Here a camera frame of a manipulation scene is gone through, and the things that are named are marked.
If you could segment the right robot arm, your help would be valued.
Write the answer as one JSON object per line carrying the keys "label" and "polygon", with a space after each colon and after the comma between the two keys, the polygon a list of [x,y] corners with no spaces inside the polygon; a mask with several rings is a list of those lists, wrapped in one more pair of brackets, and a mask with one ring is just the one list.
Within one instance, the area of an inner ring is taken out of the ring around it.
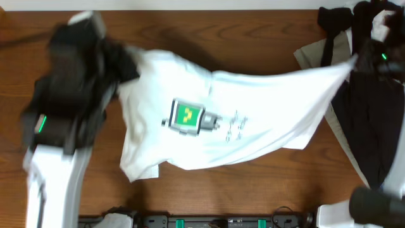
{"label": "right robot arm", "polygon": [[315,227],[404,227],[404,8],[384,24],[382,41],[358,37],[357,61],[332,101],[368,186],[320,206]]}

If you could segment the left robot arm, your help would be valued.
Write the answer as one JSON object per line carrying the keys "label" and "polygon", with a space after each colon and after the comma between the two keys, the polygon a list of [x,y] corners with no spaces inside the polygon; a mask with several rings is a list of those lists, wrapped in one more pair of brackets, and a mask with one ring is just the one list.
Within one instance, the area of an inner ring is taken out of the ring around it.
{"label": "left robot arm", "polygon": [[22,111],[27,152],[27,227],[77,227],[80,196],[106,107],[120,84],[139,77],[128,51],[106,35],[101,14],[83,11],[48,45],[51,69]]}

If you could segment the white t-shirt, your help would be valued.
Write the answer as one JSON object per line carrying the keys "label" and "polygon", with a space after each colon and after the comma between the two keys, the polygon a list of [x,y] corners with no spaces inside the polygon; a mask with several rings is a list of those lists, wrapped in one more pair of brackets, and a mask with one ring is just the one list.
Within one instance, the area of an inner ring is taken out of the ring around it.
{"label": "white t-shirt", "polygon": [[243,75],[170,51],[128,51],[139,78],[118,95],[127,127],[120,167],[130,181],[157,178],[163,162],[197,170],[304,149],[354,66]]}

